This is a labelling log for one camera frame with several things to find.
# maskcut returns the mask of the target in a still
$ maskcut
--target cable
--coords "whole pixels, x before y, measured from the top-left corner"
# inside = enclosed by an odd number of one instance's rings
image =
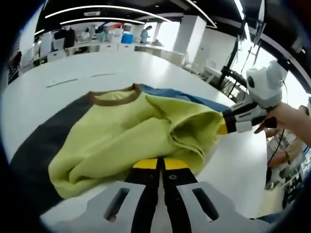
[[[286,89],[286,94],[287,94],[287,103],[288,103],[288,90],[287,90],[287,86],[286,86],[286,84],[285,84],[284,80],[283,80],[282,82],[284,83],[284,86],[285,86],[285,89]],[[275,154],[276,154],[276,152],[277,152],[277,150],[278,150],[278,148],[279,148],[279,146],[280,146],[280,144],[281,144],[281,141],[282,141],[283,136],[284,136],[284,131],[285,131],[285,129],[283,129],[283,132],[282,132],[282,135],[281,135],[280,141],[278,142],[278,145],[277,145],[276,151],[274,151],[274,153],[272,154],[272,156],[271,156],[271,158],[270,158],[270,160],[269,160],[268,164],[271,162],[271,160],[272,160],[272,159],[273,159],[273,157],[275,156]]]

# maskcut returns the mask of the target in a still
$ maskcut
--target human hand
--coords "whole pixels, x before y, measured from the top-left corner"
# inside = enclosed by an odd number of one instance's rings
[[[297,114],[300,114],[297,109],[292,108],[288,104],[281,103],[279,106],[268,113],[266,119],[275,117],[277,120],[278,129],[291,130],[292,122],[295,121]],[[261,132],[264,128],[265,124],[262,123],[258,129],[255,130],[255,133]]]

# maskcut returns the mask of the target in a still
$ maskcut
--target laboratory room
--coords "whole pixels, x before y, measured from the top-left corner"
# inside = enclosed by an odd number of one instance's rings
[[[308,5],[28,5],[1,65],[4,225],[58,233],[304,228]]]

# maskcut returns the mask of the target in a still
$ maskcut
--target sleeve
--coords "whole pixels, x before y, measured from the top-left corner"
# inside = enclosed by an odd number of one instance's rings
[[[289,162],[292,162],[302,152],[303,142],[296,138],[285,150]]]

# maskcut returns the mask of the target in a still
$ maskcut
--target desk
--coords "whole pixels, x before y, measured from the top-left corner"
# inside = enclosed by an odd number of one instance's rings
[[[46,88],[51,80],[60,77],[86,78]],[[8,160],[39,124],[86,92],[120,89],[132,83],[173,88],[225,105],[234,104],[197,76],[145,52],[134,52],[130,57],[118,52],[78,54],[36,67],[4,91],[1,136]],[[266,167],[264,133],[232,133],[220,138],[211,161],[197,178],[231,198],[239,213],[255,217],[262,201]],[[87,200],[104,187],[99,185],[66,200],[42,218],[48,224],[75,218],[85,210]]]

